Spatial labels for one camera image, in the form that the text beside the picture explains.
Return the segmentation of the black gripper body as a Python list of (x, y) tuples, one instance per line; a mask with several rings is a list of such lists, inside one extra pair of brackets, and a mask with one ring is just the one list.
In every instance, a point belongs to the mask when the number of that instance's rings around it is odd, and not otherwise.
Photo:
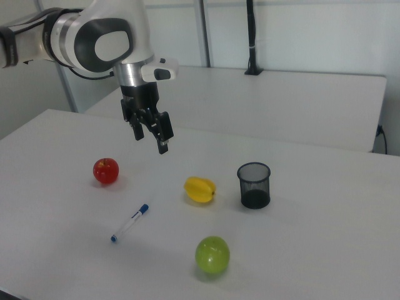
[(148, 82), (140, 86), (121, 86), (121, 92), (121, 107), (124, 118), (131, 118), (134, 113), (141, 109), (149, 111), (152, 116), (158, 113), (159, 93), (155, 82)]

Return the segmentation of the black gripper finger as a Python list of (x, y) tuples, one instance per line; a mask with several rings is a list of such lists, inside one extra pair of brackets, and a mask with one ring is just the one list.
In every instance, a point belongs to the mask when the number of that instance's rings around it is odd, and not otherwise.
[(129, 107), (128, 102), (123, 99), (121, 100), (121, 109), (124, 120), (129, 123), (133, 130), (135, 140), (141, 140), (144, 137), (144, 132), (138, 117), (138, 112)]
[(171, 120), (167, 112), (146, 110), (144, 124), (157, 141), (159, 154), (168, 152), (168, 141), (174, 136)]

